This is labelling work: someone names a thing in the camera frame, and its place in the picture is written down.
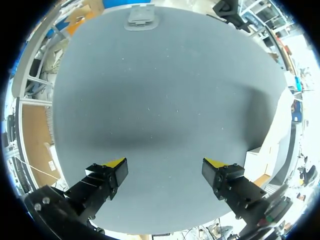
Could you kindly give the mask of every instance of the cardboard box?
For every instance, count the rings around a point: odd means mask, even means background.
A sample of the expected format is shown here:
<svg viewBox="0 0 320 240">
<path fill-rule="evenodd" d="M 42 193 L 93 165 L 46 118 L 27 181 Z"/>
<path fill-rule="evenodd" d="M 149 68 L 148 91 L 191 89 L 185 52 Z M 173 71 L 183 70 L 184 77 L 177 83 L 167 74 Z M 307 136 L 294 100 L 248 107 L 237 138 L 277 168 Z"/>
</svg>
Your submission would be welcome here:
<svg viewBox="0 0 320 240">
<path fill-rule="evenodd" d="M 78 7 L 66 18 L 65 22 L 70 23 L 66 31 L 72 36 L 77 28 L 87 20 L 101 15 L 105 6 L 102 0 L 84 0 L 83 7 Z"/>
<path fill-rule="evenodd" d="M 269 147 L 266 154 L 260 151 L 261 147 L 247 151 L 244 162 L 244 176 L 259 187 L 273 174 L 279 152 L 279 143 Z"/>
<path fill-rule="evenodd" d="M 257 186 L 265 184 L 274 173 L 279 143 L 291 128 L 294 96 L 286 88 L 277 104 L 273 121 L 261 147 L 246 152 L 244 176 Z"/>
<path fill-rule="evenodd" d="M 105 10 L 102 0 L 84 0 L 82 3 L 83 5 L 89 5 L 91 11 L 96 16 L 101 15 Z"/>
<path fill-rule="evenodd" d="M 21 131 L 29 164 L 42 171 L 40 172 L 32 168 L 34 178 L 39 187 L 45 185 L 51 186 L 57 181 L 55 178 L 60 179 L 60 174 L 46 147 L 46 145 L 52 144 L 47 124 L 46 109 L 44 106 L 25 104 L 22 107 L 21 117 Z"/>
</svg>

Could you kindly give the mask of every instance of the gray felt surface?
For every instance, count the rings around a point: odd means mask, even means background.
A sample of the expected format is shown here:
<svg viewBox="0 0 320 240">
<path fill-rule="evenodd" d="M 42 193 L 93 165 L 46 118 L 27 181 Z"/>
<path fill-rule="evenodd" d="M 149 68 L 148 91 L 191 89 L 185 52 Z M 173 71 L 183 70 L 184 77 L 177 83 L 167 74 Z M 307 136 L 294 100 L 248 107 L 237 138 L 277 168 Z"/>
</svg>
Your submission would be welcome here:
<svg viewBox="0 0 320 240">
<path fill-rule="evenodd" d="M 284 74 L 221 21 L 157 7 L 157 28 L 127 31 L 129 11 L 81 25 L 63 56 L 53 99 L 63 173 L 73 185 L 92 163 L 127 157 L 127 178 L 94 220 L 102 228 L 161 234 L 204 224 L 230 208 L 203 178 L 203 158 L 244 164 L 268 132 Z"/>
</svg>

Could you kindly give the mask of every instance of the blue object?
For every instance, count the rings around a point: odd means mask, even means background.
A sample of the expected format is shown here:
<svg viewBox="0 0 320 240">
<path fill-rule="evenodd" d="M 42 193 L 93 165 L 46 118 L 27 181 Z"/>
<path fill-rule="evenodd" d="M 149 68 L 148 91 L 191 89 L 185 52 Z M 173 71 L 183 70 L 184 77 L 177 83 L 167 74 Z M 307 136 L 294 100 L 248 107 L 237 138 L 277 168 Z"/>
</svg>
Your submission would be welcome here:
<svg viewBox="0 0 320 240">
<path fill-rule="evenodd" d="M 105 9 L 126 5 L 126 4 L 146 4 L 150 3 L 151 0 L 102 0 L 103 6 Z M 69 25 L 69 22 L 65 22 L 67 18 L 62 19 L 58 22 L 55 27 L 61 31 L 62 29 L 66 28 Z M 54 34 L 54 30 L 51 28 L 48 33 L 46 34 L 47 38 L 51 38 Z"/>
<path fill-rule="evenodd" d="M 23 45 L 22 45 L 22 48 L 20 50 L 19 56 L 17 57 L 17 59 L 15 60 L 13 66 L 12 66 L 12 69 L 11 69 L 11 75 L 12 76 L 14 76 L 16 74 L 17 67 L 18 67 L 18 64 L 20 62 L 20 58 L 21 58 L 22 54 L 24 53 L 26 46 L 27 46 L 27 43 L 24 42 Z"/>
<path fill-rule="evenodd" d="M 58 22 L 55 27 L 61 31 L 62 29 L 64 29 L 65 27 L 67 27 L 69 25 L 70 22 L 65 22 L 67 18 L 62 19 L 60 22 Z M 48 31 L 48 33 L 46 34 L 47 38 L 51 38 L 54 34 L 54 30 L 52 28 L 50 28 L 50 30 Z"/>
<path fill-rule="evenodd" d="M 251 20 L 253 22 L 253 25 L 259 30 L 263 27 L 262 23 L 257 20 L 257 18 L 251 13 L 251 12 L 246 12 L 245 14 L 242 15 L 241 17 L 243 20 Z"/>
<path fill-rule="evenodd" d="M 112 8 L 116 6 L 126 5 L 126 4 L 146 4 L 150 3 L 151 0 L 102 0 L 104 8 Z"/>
<path fill-rule="evenodd" d="M 294 101 L 294 112 L 292 112 L 292 121 L 296 123 L 302 122 L 302 105 L 299 101 Z"/>
<path fill-rule="evenodd" d="M 302 91 L 302 85 L 301 85 L 300 78 L 298 76 L 295 76 L 294 79 L 295 79 L 296 89 L 298 91 Z"/>
</svg>

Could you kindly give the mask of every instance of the white cable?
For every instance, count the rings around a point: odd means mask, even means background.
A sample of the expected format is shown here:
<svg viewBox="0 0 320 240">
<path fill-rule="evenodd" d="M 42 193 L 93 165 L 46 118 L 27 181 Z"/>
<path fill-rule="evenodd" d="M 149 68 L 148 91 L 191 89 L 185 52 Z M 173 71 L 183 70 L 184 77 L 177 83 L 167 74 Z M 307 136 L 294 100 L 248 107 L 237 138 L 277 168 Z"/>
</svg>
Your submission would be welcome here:
<svg viewBox="0 0 320 240">
<path fill-rule="evenodd" d="M 28 164 L 28 163 L 22 161 L 21 159 L 19 159 L 18 157 L 15 157 L 15 158 L 18 159 L 21 163 L 24 163 L 25 165 L 28 165 L 30 168 L 33 168 L 34 170 L 37 170 L 37 171 L 39 171 L 40 173 L 43 173 L 43 174 L 45 174 L 45 175 L 48 175 L 48 176 L 50 176 L 50 177 L 52 177 L 52 178 L 54 178 L 54 179 L 56 179 L 56 180 L 59 180 L 59 178 L 57 178 L 57 177 L 55 177 L 55 176 L 52 176 L 52 175 L 50 175 L 49 173 L 46 173 L 46 172 L 44 172 L 44 171 L 41 171 L 41 170 L 35 168 L 34 166 L 31 166 L 30 164 Z"/>
</svg>

